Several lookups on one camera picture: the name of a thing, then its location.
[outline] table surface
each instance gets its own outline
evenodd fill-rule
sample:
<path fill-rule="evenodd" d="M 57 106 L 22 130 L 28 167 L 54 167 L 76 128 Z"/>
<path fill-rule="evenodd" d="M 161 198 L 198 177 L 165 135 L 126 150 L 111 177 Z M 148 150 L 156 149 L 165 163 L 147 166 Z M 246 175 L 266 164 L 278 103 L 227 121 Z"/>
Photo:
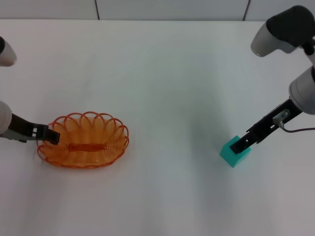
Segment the table surface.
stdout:
<path fill-rule="evenodd" d="M 311 66 L 301 50 L 255 56 L 262 24 L 1 20 L 18 55 L 0 68 L 13 113 L 110 113 L 130 144 L 109 167 L 69 170 L 1 139 L 0 235 L 314 234 L 315 132 L 278 130 L 234 169 L 219 156 Z M 287 124 L 312 126 L 306 114 Z"/>

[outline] oval basket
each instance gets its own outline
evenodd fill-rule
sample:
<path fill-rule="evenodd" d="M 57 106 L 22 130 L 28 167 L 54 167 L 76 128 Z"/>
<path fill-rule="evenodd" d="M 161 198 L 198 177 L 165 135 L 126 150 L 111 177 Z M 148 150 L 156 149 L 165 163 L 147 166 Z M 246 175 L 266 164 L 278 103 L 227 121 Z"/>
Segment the oval basket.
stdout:
<path fill-rule="evenodd" d="M 55 166 L 93 169 L 113 164 L 129 144 L 129 131 L 106 113 L 71 113 L 48 124 L 60 133 L 58 145 L 37 141 L 41 159 Z"/>

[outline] orange wire basket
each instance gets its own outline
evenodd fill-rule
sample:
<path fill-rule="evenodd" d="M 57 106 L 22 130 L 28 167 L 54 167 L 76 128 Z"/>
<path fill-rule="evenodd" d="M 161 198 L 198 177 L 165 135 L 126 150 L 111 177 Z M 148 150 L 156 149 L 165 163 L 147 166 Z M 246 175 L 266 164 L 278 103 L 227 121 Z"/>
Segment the orange wire basket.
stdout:
<path fill-rule="evenodd" d="M 106 113 L 71 113 L 48 124 L 60 133 L 58 145 L 37 141 L 41 159 L 55 166 L 93 169 L 113 164 L 129 144 L 129 131 Z"/>

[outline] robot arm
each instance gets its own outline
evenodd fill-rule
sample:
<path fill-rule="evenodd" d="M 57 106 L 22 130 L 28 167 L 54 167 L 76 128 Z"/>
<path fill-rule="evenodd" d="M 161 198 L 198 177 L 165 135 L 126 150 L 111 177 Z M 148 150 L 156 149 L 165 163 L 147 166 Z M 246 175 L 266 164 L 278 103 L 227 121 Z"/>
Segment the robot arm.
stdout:
<path fill-rule="evenodd" d="M 0 66 L 12 66 L 16 54 L 12 47 L 0 37 Z M 0 101 L 0 137 L 26 143 L 27 140 L 46 140 L 58 144 L 60 134 L 47 125 L 28 122 L 13 114 L 7 104 Z"/>
<path fill-rule="evenodd" d="M 260 28 L 251 44 L 256 55 L 264 57 L 276 49 L 291 53 L 301 47 L 313 66 L 290 84 L 289 99 L 286 102 L 264 116 L 247 130 L 245 136 L 230 146 L 235 154 L 243 152 L 254 143 L 260 143 L 279 127 L 284 129 L 285 123 L 302 112 L 315 115 L 314 36 L 314 16 L 303 6 L 294 6 L 268 19 Z"/>

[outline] teal cube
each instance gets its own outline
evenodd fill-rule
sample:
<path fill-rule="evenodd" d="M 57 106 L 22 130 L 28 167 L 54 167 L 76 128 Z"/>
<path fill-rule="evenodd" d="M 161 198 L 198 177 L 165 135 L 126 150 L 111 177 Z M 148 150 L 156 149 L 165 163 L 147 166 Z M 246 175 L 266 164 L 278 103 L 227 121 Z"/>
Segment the teal cube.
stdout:
<path fill-rule="evenodd" d="M 238 136 L 235 136 L 233 139 L 231 139 L 229 142 L 227 142 L 221 152 L 220 152 L 220 156 L 223 157 L 224 160 L 226 160 L 226 162 L 231 166 L 231 167 L 235 167 L 238 163 L 240 163 L 241 161 L 243 161 L 245 159 L 245 157 L 248 155 L 248 153 L 251 151 L 251 148 L 247 148 L 244 151 L 242 151 L 239 154 L 235 154 L 232 149 L 230 148 L 230 146 L 235 143 L 236 141 L 240 140 L 241 138 Z"/>

